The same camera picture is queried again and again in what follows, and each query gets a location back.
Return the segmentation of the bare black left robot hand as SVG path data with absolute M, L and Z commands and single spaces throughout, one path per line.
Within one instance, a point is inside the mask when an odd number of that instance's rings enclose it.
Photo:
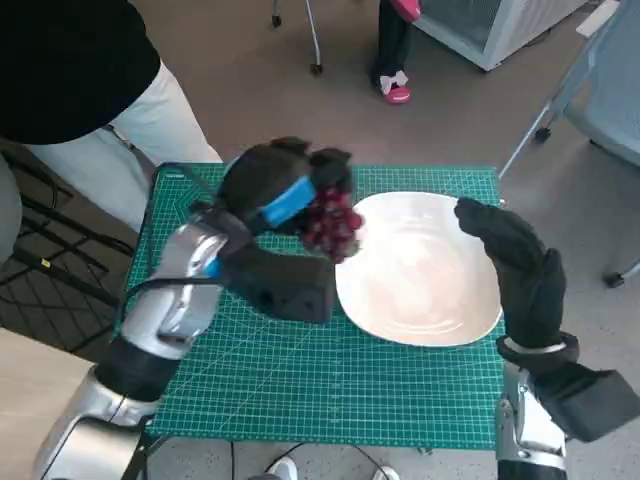
M 311 204 L 330 189 L 352 190 L 351 154 L 312 150 L 298 137 L 255 145 L 228 167 L 217 201 L 254 235 L 299 234 L 311 223 Z

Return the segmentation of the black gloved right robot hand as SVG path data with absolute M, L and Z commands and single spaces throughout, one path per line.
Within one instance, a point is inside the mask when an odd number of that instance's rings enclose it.
M 559 251 L 511 211 L 461 198 L 454 213 L 494 265 L 507 337 L 526 349 L 560 343 L 566 277 Z

